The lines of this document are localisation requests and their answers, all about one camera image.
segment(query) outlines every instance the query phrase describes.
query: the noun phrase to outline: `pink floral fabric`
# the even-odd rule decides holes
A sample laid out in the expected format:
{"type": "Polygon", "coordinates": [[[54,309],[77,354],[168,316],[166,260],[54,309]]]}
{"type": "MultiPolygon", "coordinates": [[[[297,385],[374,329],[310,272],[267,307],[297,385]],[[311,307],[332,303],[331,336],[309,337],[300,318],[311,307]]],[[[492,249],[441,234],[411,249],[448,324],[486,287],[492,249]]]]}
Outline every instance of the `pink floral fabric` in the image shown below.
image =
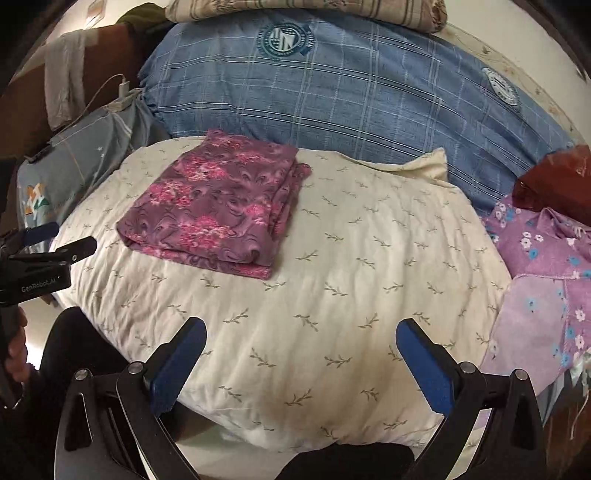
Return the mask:
{"type": "Polygon", "coordinates": [[[117,223],[125,245],[165,260],[266,279],[308,165],[297,148],[210,130],[117,223]]]}

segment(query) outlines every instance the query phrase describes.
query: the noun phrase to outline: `blue comforter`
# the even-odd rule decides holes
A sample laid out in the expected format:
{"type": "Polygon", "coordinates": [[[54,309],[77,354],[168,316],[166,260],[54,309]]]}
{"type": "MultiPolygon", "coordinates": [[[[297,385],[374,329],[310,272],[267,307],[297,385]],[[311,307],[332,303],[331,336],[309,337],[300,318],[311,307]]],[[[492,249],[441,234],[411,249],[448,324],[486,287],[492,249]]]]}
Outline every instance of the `blue comforter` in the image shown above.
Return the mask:
{"type": "Polygon", "coordinates": [[[406,163],[444,147],[479,213],[569,136],[453,45],[333,11],[257,10],[176,25],[140,77],[174,137],[209,128],[406,163]]]}

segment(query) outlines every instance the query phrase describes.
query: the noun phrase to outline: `pillow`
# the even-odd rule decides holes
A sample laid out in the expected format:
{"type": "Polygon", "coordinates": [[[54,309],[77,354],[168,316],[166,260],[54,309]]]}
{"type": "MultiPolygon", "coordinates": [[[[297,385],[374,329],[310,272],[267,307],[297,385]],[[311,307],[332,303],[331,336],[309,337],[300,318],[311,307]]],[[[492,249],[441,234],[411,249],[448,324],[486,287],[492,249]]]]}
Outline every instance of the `pillow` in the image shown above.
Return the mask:
{"type": "MultiPolygon", "coordinates": [[[[18,169],[19,223],[32,228],[61,225],[74,208],[111,175],[127,155],[170,138],[136,98],[119,113],[100,108],[51,139],[51,150],[18,169]]],[[[30,247],[46,252],[49,241],[30,247]]]]}
{"type": "Polygon", "coordinates": [[[425,33],[438,32],[447,22],[443,0],[171,0],[166,17],[183,23],[258,8],[337,9],[425,33]]]}
{"type": "Polygon", "coordinates": [[[72,266],[60,303],[79,305],[134,360],[202,318],[207,346],[179,401],[254,445],[418,452],[442,416],[402,361],[397,323],[414,317],[454,359],[479,365],[511,281],[467,198],[444,182],[443,149],[404,166],[299,149],[312,175],[262,281],[142,254],[114,229],[202,139],[138,150],[70,215],[53,248],[86,235],[98,248],[72,266]]]}

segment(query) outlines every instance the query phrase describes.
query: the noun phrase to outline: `white wall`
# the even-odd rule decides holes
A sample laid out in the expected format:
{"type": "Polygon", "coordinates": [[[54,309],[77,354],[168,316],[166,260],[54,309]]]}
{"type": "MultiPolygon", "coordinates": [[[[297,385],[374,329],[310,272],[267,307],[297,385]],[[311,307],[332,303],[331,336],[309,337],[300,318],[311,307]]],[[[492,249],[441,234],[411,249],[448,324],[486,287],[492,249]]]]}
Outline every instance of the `white wall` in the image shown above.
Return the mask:
{"type": "MultiPolygon", "coordinates": [[[[153,4],[161,7],[166,7],[170,0],[107,0],[105,17],[98,22],[95,27],[105,27],[113,25],[121,15],[131,10],[133,7],[147,3],[150,1],[153,4]]],[[[56,28],[48,37],[48,41],[59,37],[60,35],[84,28],[86,22],[86,12],[93,0],[78,0],[70,9],[64,14],[63,18],[57,24],[56,28]]]]}
{"type": "Polygon", "coordinates": [[[591,80],[585,83],[558,43],[511,0],[445,0],[449,23],[488,43],[532,77],[591,144],[591,80]]]}

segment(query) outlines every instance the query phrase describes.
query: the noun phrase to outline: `beige blanket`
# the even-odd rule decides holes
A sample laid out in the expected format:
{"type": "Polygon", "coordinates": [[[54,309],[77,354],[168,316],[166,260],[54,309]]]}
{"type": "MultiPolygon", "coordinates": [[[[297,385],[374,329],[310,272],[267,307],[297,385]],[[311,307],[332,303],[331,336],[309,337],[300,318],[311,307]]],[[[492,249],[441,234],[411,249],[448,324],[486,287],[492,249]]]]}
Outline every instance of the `beige blanket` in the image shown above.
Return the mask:
{"type": "Polygon", "coordinates": [[[182,23],[258,8],[338,9],[426,33],[447,22],[443,0],[171,0],[166,16],[182,23]]]}

